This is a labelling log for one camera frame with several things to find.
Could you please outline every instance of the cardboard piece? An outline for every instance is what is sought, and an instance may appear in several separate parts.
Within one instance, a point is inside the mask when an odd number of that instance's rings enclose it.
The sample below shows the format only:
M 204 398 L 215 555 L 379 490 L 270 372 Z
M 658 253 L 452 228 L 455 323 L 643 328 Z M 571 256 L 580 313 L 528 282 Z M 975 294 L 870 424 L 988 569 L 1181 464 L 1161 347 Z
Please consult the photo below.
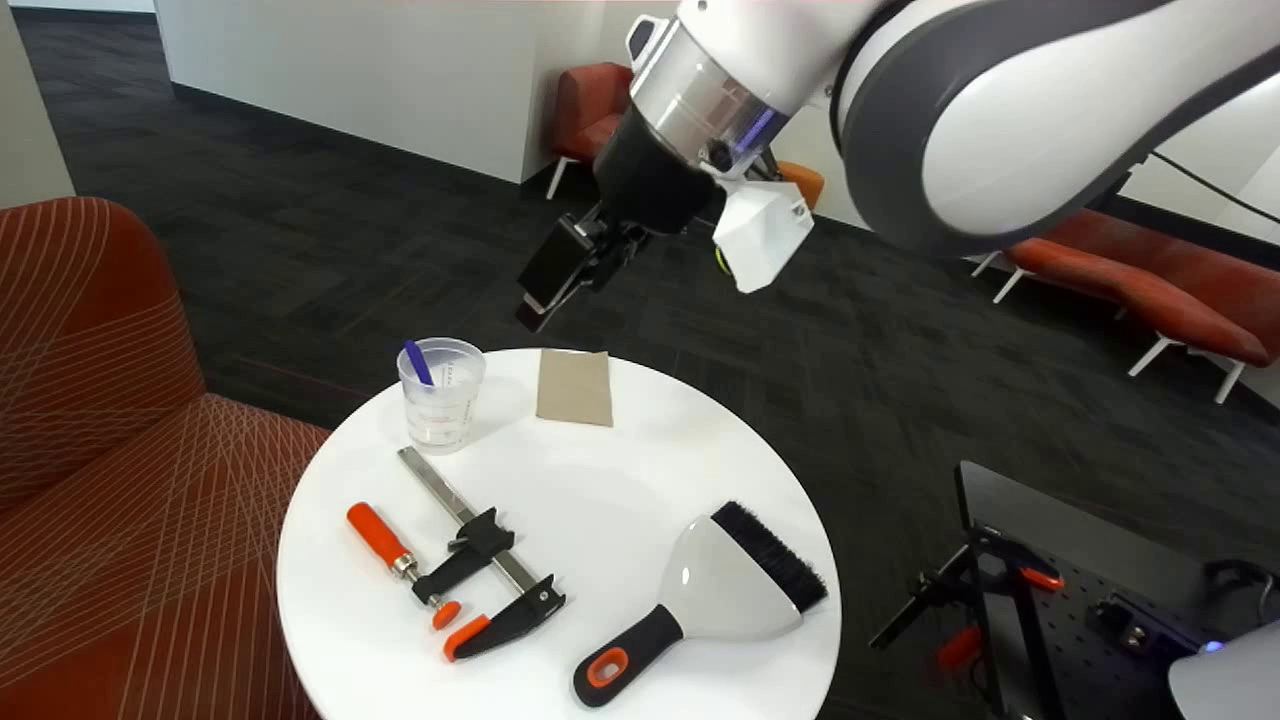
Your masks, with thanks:
M 545 352 L 535 417 L 612 428 L 607 352 Z

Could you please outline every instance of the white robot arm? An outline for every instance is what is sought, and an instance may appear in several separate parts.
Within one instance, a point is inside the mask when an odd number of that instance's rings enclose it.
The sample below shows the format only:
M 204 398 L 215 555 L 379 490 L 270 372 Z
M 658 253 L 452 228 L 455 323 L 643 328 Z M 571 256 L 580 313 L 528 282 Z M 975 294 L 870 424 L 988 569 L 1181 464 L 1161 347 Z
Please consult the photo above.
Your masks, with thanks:
M 598 211 L 566 220 L 522 275 L 524 320 L 600 287 L 642 235 L 726 208 L 740 220 L 740 177 L 831 74 L 831 140 L 873 232 L 914 253 L 992 253 L 1280 74 L 1280 6 L 682 0 L 598 161 Z

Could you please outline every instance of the red and black handle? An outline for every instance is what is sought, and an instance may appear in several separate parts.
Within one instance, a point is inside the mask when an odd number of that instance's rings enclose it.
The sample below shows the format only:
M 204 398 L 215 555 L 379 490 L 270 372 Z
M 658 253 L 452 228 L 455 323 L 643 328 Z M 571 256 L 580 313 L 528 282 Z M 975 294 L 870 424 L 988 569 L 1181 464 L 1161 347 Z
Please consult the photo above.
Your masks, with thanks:
M 617 693 L 623 693 L 666 650 L 685 642 L 685 630 L 676 617 L 658 603 L 642 623 L 621 631 L 612 646 L 591 651 L 576 673 L 571 688 L 589 708 L 607 706 Z

